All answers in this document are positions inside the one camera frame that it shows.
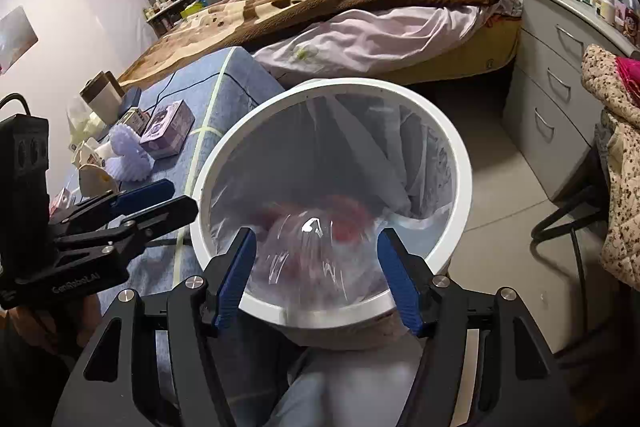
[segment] white tissue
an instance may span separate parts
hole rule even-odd
[[[140,146],[140,136],[131,127],[118,123],[109,131],[109,142],[116,157],[105,161],[104,169],[115,179],[137,182],[151,174],[154,160]]]

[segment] white wall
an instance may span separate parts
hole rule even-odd
[[[38,42],[4,75],[0,96],[17,91],[31,113],[49,120],[49,194],[69,172],[66,104],[100,70],[119,76],[155,36],[142,16],[146,0],[0,0],[0,18],[23,6]],[[20,110],[11,102],[0,120]]]

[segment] drawer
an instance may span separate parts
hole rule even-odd
[[[526,31],[520,32],[516,65],[556,102],[588,143],[602,104],[580,82],[580,72]]]
[[[543,41],[577,70],[589,44],[624,55],[596,29],[551,0],[524,0],[522,27]]]
[[[553,200],[571,179],[590,147],[533,80],[517,66],[502,125]]]

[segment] tile floor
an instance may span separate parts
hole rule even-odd
[[[580,290],[571,239],[567,235],[531,246],[531,229],[556,206],[502,129],[499,95],[471,81],[438,84],[434,102],[458,129],[473,168],[471,212],[449,274],[468,289],[516,289],[551,350],[557,351],[580,335]],[[597,261],[605,233],[604,223],[578,232],[590,327],[609,316],[617,288]]]

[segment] human hand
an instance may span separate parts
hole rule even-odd
[[[76,343],[79,347],[86,346],[102,320],[98,296],[89,295],[68,303],[65,307],[78,332]],[[60,339],[56,331],[56,323],[49,312],[18,306],[10,309],[8,315],[15,330],[27,344],[41,347],[54,355],[58,353]]]

